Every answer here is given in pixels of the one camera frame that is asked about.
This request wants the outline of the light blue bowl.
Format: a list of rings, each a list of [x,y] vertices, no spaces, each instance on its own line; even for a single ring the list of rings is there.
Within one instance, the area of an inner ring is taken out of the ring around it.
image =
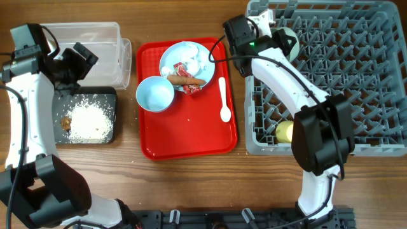
[[[173,85],[161,76],[142,80],[136,90],[136,100],[140,107],[154,113],[166,110],[172,104],[174,96]]]

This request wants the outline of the yellow plastic cup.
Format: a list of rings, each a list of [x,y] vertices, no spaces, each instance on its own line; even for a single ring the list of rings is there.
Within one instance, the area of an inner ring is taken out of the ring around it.
[[[291,143],[293,138],[293,121],[282,121],[276,128],[276,137],[278,142]]]

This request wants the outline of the brown sausage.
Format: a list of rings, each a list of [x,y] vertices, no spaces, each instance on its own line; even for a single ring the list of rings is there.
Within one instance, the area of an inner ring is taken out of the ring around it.
[[[168,75],[167,79],[173,84],[173,85],[204,85],[206,84],[206,81],[197,79],[194,77],[185,77],[185,76],[179,76],[179,75]]]

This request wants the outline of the red snack wrapper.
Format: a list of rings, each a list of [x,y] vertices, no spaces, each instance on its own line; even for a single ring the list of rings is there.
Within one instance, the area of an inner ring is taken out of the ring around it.
[[[195,77],[192,74],[187,72],[186,66],[182,62],[174,64],[174,70],[178,76],[182,76],[184,78],[187,78],[188,80],[189,79],[195,80]],[[182,85],[182,89],[185,94],[190,95],[190,94],[200,91],[201,87],[198,84],[189,84],[189,85],[184,84],[184,85]]]

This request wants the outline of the light blue plate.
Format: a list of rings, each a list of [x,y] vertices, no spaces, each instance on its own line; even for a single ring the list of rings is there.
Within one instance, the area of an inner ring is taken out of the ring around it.
[[[198,47],[200,49],[200,53],[203,55],[203,59],[206,61],[206,68],[204,70],[201,70],[196,76],[194,76],[197,79],[206,81],[206,84],[200,85],[200,87],[202,89],[204,86],[206,86],[210,82],[210,80],[214,76],[215,64],[212,62],[209,62],[209,50],[206,47],[204,47],[203,45],[198,44],[196,42],[193,42],[193,43],[198,45]],[[180,92],[184,92],[182,89],[182,85],[174,85],[174,88]]]

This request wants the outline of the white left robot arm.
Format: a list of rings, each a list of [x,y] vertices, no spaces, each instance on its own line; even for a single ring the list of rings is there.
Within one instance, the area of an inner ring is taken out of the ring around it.
[[[1,68],[10,99],[10,150],[1,173],[6,227],[16,216],[27,228],[142,228],[118,199],[90,192],[85,178],[58,156],[52,101],[58,86],[78,86],[97,56],[82,44],[51,49],[52,32],[40,24],[14,27],[15,49]]]

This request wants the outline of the white plastic spoon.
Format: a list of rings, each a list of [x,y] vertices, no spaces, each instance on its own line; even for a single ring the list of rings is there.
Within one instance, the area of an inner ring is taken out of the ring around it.
[[[221,94],[221,110],[220,110],[220,117],[223,122],[227,123],[231,119],[231,111],[229,107],[227,106],[227,101],[226,101],[226,80],[224,77],[220,77],[218,79],[219,83],[219,91]]]

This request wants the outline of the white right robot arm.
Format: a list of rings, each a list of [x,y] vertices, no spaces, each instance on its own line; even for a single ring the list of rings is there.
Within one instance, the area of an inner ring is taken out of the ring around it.
[[[355,148],[351,105],[308,81],[292,64],[299,52],[297,35],[239,15],[223,24],[230,60],[242,77],[254,76],[285,105],[294,119],[291,149],[303,169],[303,184],[294,221],[315,228],[334,218],[335,182],[345,177],[344,164]]]

